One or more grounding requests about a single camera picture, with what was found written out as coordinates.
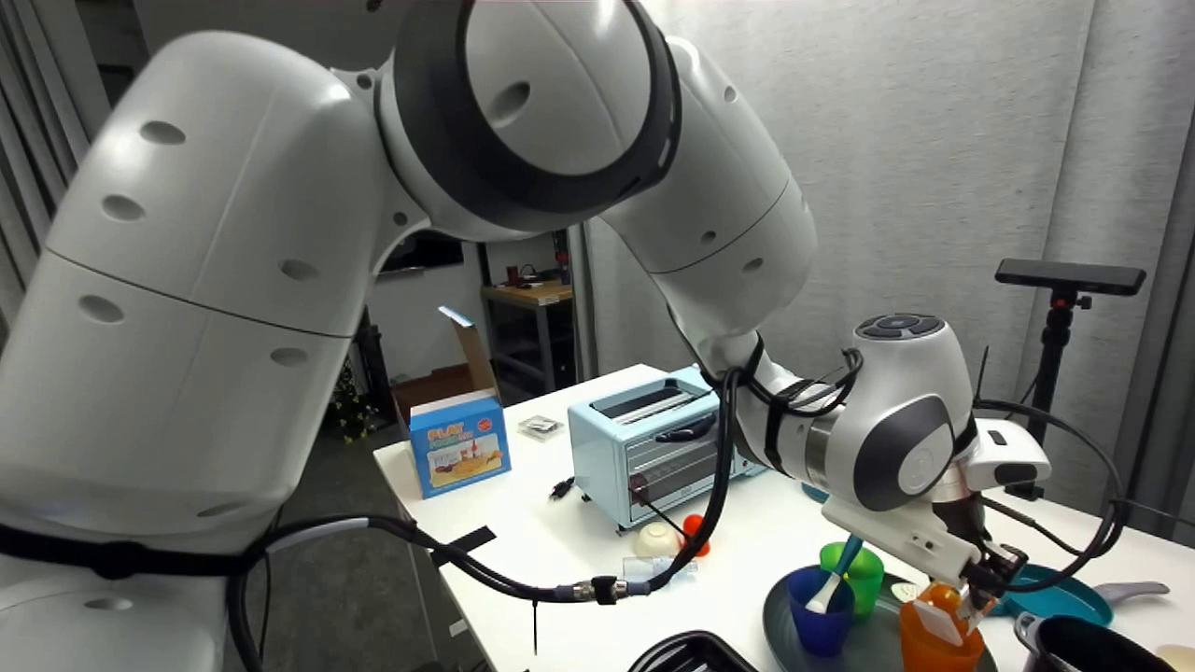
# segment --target green object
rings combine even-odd
[[[826,572],[832,572],[842,558],[846,558],[846,544],[837,540],[837,544],[822,544],[820,562]],[[871,550],[859,550],[854,565],[848,568],[848,581],[854,594],[854,621],[867,621],[873,609],[873,598],[886,586],[886,562],[873,558]]]

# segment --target blue box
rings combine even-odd
[[[513,472],[500,405],[491,394],[410,408],[410,460],[421,496]]]

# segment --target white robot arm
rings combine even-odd
[[[0,361],[0,621],[55,611],[60,630],[0,629],[7,657],[221,666],[221,580],[110,581],[12,535],[237,558],[294,488],[400,238],[528,238],[588,218],[627,238],[711,377],[749,367],[736,408],[761,463],[930,574],[991,568],[986,540],[935,511],[1000,483],[949,325],[863,325],[854,394],[776,422],[826,390],[776,367],[756,329],[796,298],[820,237],[725,76],[635,0],[410,0],[376,72],[196,34],[104,125]],[[115,657],[52,646],[74,637]],[[187,666],[131,661],[146,637]]]

